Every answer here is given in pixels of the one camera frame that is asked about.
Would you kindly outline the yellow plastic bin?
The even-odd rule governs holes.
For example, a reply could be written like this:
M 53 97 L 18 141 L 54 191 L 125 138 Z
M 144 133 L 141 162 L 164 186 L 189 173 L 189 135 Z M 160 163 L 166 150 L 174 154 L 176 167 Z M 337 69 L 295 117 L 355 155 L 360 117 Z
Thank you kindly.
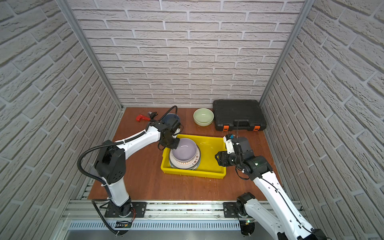
M 218 152 L 226 150 L 226 146 L 222 138 L 193 135 L 178 135 L 178 137 L 180 139 L 190 139 L 197 144 L 197 147 L 201 152 L 200 162 L 195 170 L 172 168 L 170 164 L 171 150 L 166 148 L 163 151 L 163 160 L 161 164 L 161 170 L 165 174 L 211 179 L 223 179 L 226 176 L 226 169 L 219 166 L 215 158 L 215 155 Z

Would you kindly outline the pale green ceramic bowl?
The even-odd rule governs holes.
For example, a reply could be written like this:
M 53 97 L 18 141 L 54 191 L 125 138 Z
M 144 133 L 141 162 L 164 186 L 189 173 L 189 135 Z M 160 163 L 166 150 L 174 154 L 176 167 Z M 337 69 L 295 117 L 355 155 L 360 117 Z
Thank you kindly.
M 209 109 L 200 108 L 194 112 L 193 118 L 197 125 L 201 127 L 207 127 L 213 122 L 214 113 Z

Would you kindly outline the black handled tool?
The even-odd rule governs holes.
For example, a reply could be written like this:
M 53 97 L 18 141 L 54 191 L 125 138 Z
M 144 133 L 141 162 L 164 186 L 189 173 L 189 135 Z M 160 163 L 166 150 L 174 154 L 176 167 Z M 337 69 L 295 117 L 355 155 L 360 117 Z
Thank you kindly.
M 155 117 L 158 115 L 158 112 L 148 112 L 148 115 L 151 120 L 154 120 Z

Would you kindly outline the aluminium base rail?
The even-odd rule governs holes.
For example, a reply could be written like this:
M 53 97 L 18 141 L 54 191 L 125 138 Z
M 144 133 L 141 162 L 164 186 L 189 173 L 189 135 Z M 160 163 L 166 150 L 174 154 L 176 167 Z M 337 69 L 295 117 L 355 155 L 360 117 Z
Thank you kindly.
M 109 226 L 116 231 L 142 230 L 212 230 L 237 231 L 255 222 L 235 213 L 234 202 L 223 201 L 149 201 L 133 203 L 136 215 L 121 218 L 106 213 L 107 206 L 98 203 Z M 59 222 L 64 233 L 74 230 L 106 230 L 90 200 L 71 200 Z

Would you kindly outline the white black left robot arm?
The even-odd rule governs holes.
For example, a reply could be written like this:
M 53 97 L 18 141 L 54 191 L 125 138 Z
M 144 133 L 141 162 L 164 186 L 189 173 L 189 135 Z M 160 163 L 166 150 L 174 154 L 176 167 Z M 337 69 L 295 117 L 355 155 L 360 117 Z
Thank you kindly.
M 176 149 L 180 139 L 181 123 L 178 119 L 166 122 L 150 122 L 147 127 L 126 139 L 117 142 L 106 141 L 100 149 L 94 168 L 100 176 L 102 186 L 106 189 L 109 200 L 121 212 L 130 206 L 131 198 L 126 190 L 124 176 L 126 160 L 145 148 L 158 142 L 161 146 Z

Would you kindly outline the red small object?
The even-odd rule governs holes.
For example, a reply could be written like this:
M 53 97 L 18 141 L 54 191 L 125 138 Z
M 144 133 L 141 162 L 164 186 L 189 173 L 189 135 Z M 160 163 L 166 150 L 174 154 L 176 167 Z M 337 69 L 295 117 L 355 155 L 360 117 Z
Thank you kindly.
M 136 121 L 137 122 L 140 122 L 140 121 L 150 121 L 151 118 L 147 117 L 147 116 L 144 116 L 144 115 L 141 115 L 139 114 L 137 117 L 136 117 Z

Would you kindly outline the lavender ceramic bowl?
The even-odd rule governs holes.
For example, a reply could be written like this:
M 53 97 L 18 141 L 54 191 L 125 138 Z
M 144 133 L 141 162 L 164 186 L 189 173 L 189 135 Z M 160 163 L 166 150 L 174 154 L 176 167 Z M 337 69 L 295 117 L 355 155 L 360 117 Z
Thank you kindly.
M 195 157 L 197 150 L 197 145 L 193 140 L 183 138 L 180 139 L 178 147 L 171 150 L 171 153 L 177 161 L 187 162 Z

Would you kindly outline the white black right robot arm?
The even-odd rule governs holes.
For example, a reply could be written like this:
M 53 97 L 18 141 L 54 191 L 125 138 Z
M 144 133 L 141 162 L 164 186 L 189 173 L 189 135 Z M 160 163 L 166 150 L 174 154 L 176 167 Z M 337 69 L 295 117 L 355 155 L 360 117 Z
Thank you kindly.
M 239 213 L 255 219 L 275 240 L 327 240 L 321 229 L 315 229 L 303 217 L 281 187 L 272 166 L 263 156 L 246 159 L 226 151 L 215 155 L 219 166 L 241 170 L 261 190 L 274 214 L 261 206 L 251 193 L 238 197 Z

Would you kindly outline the dark blue glazed bowl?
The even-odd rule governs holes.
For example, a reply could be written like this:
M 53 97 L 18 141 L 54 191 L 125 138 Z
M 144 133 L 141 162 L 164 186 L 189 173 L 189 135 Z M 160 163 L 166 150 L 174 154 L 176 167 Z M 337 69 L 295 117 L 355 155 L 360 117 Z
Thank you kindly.
M 177 119 L 178 121 L 180 121 L 180 117 L 178 115 L 176 115 L 175 113 L 168 113 L 162 119 L 162 123 L 166 123 L 170 119 Z

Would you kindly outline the black plastic tool case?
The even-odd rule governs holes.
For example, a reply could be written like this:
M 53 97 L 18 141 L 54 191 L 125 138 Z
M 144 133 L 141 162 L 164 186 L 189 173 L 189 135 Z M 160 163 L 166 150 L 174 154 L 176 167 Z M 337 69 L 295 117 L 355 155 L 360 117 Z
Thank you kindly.
M 213 112 L 217 131 L 257 132 L 267 127 L 267 121 L 256 100 L 215 100 Z

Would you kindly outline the white plate teal quatrefoil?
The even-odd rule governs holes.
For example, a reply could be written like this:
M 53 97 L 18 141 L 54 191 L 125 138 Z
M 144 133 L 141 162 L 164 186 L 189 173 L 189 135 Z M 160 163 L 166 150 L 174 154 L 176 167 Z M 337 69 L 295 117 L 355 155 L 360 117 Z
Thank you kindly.
M 195 161 L 177 161 L 177 160 L 169 160 L 170 165 L 173 169 L 181 169 L 181 170 L 196 170 L 201 160 Z

